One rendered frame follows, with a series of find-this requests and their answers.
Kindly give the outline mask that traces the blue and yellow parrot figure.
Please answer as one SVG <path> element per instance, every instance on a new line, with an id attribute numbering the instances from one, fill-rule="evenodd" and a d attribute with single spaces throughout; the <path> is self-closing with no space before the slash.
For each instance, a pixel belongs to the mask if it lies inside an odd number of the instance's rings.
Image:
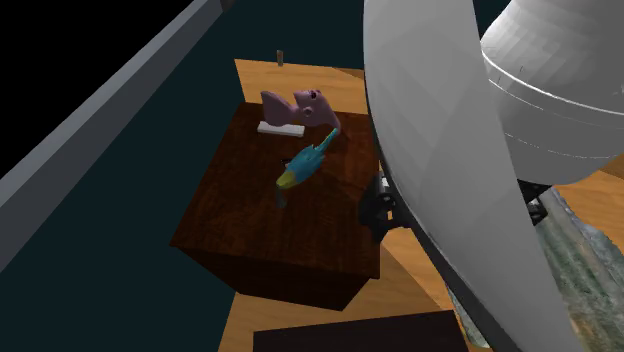
<path id="1" fill-rule="evenodd" d="M 322 143 L 317 146 L 311 144 L 303 148 L 295 157 L 286 161 L 284 172 L 275 182 L 276 206 L 278 208 L 284 208 L 287 205 L 286 197 L 283 195 L 284 190 L 303 183 L 319 169 L 325 159 L 326 150 L 339 133 L 340 129 L 334 128 Z"/>

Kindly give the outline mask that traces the dark brown block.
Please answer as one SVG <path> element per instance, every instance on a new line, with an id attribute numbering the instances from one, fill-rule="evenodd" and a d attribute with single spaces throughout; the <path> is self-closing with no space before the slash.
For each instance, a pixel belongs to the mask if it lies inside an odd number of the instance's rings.
<path id="1" fill-rule="evenodd" d="M 252 352 L 469 352 L 455 315 L 437 311 L 256 331 Z"/>

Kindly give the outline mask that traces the dark brown wooden cabinet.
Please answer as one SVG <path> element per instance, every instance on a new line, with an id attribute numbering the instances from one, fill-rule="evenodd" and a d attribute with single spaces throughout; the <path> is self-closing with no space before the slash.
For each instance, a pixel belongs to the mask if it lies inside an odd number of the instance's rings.
<path id="1" fill-rule="evenodd" d="M 284 191 L 283 162 L 319 144 L 327 125 L 301 138 L 260 133 L 263 109 L 237 108 L 170 241 L 240 294 L 341 311 L 380 276 L 380 245 L 358 220 L 379 162 L 366 114 L 340 112 L 341 133 L 321 167 Z"/>

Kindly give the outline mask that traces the pink figure on white base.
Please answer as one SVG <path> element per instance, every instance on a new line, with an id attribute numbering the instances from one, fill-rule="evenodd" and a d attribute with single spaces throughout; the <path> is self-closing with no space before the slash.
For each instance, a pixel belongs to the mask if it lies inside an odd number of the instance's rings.
<path id="1" fill-rule="evenodd" d="M 260 95 L 263 120 L 257 127 L 259 133 L 303 137 L 307 127 L 320 125 L 329 125 L 341 131 L 337 115 L 318 89 L 295 91 L 294 104 L 275 92 L 261 91 Z"/>

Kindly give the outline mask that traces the green patterned robot stand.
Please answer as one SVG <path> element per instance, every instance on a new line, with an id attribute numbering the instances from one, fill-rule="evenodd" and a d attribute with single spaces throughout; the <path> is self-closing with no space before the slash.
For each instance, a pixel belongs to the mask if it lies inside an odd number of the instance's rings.
<path id="1" fill-rule="evenodd" d="M 548 212 L 538 238 L 585 352 L 624 352 L 624 255 L 556 189 L 538 201 Z"/>

